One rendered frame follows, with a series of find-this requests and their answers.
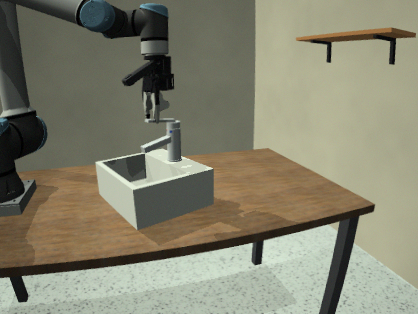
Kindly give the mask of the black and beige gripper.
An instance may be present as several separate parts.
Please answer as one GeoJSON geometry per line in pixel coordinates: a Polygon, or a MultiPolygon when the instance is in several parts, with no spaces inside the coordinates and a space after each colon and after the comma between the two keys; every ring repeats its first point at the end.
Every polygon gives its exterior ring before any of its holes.
{"type": "Polygon", "coordinates": [[[171,74],[171,56],[148,55],[144,56],[144,60],[153,61],[157,66],[157,68],[143,77],[142,99],[145,115],[147,119],[150,119],[150,110],[153,103],[153,117],[156,123],[159,124],[160,111],[169,107],[169,102],[163,99],[160,90],[168,91],[174,89],[174,74],[171,74]],[[162,80],[158,81],[158,79],[162,80]]]}

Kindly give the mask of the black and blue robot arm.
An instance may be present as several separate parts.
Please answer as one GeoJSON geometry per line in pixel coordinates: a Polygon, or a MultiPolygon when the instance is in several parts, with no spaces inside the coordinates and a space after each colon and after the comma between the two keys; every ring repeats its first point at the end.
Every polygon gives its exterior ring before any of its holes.
{"type": "Polygon", "coordinates": [[[141,35],[145,56],[169,53],[169,17],[164,5],[147,3],[122,11],[104,0],[0,0],[0,203],[25,192],[14,160],[36,152],[47,140],[46,124],[29,103],[16,4],[110,39],[141,35]]]}

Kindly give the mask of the grey mixer tap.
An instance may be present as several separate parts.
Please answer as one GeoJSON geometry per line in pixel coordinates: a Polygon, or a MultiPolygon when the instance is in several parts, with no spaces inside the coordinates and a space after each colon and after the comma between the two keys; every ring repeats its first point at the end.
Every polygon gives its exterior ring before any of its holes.
{"type": "Polygon", "coordinates": [[[182,161],[180,121],[176,121],[176,119],[159,119],[159,122],[167,122],[167,135],[143,146],[140,146],[142,152],[148,153],[167,144],[167,161],[182,161]]]}

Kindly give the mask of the white square sink basin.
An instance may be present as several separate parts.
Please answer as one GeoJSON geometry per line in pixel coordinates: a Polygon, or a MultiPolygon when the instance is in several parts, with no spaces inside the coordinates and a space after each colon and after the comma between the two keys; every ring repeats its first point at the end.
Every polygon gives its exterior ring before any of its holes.
{"type": "Polygon", "coordinates": [[[213,168],[167,158],[158,149],[95,162],[99,194],[136,230],[214,204],[213,168]]]}

